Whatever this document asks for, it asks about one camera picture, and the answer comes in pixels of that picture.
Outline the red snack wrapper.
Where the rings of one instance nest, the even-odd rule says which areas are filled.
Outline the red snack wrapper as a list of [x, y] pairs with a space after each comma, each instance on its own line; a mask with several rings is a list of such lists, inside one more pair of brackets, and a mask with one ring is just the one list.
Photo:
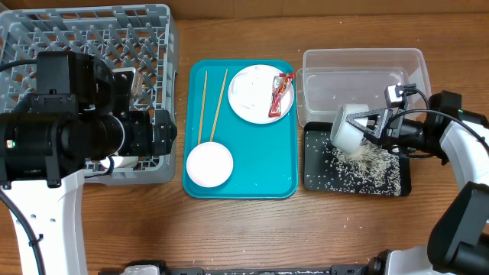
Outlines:
[[268, 112], [269, 118], [281, 116], [281, 100], [287, 91], [287, 87], [295, 79], [294, 73], [280, 73], [272, 82], [272, 100]]

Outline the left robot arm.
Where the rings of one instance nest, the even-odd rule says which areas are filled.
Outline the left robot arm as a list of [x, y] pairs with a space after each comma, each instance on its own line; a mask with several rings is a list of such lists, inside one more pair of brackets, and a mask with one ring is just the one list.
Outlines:
[[176, 125], [166, 110], [132, 111], [134, 70], [86, 53], [44, 51], [37, 89], [1, 116], [1, 201], [25, 274], [85, 274], [81, 202], [87, 160], [162, 156]]

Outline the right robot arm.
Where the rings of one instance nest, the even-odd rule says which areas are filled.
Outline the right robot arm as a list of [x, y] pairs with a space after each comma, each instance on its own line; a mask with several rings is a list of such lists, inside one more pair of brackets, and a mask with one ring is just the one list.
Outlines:
[[384, 149], [421, 151], [450, 163], [459, 193], [433, 228], [427, 244], [404, 251], [383, 251], [367, 274], [486, 274], [488, 272], [488, 119], [465, 111], [461, 95], [431, 95], [425, 121], [408, 119], [398, 95], [387, 107], [346, 105], [337, 114], [344, 135], [340, 148], [355, 149], [366, 138]]

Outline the white tissue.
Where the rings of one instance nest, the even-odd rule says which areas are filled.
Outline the white tissue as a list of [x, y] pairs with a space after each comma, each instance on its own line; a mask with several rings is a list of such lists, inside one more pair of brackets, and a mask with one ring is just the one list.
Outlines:
[[251, 70], [239, 73], [235, 77], [233, 92], [236, 96], [254, 95], [260, 89], [261, 70], [252, 68]]

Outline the grey round bowl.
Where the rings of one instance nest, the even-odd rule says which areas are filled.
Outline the grey round bowl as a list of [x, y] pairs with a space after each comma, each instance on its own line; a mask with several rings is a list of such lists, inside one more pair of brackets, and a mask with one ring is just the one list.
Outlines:
[[338, 149], [347, 154], [353, 154], [364, 139], [362, 131], [346, 121], [347, 115], [368, 111], [366, 104], [343, 105], [336, 114], [330, 132], [330, 141]]

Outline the white paper cup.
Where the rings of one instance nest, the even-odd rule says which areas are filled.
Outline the white paper cup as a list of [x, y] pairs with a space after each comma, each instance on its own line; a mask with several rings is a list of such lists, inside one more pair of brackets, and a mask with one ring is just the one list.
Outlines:
[[138, 157], [121, 157], [114, 155], [106, 157], [104, 160], [101, 160], [100, 164], [103, 165], [105, 168], [134, 168], [138, 164]]

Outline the pink shallow bowl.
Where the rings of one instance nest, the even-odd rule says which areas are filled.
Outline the pink shallow bowl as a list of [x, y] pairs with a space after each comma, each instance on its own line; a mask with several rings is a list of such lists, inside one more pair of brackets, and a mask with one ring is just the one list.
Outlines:
[[189, 178], [198, 186], [221, 186], [231, 176], [234, 160], [231, 152], [222, 144], [205, 142], [191, 150], [186, 160]]

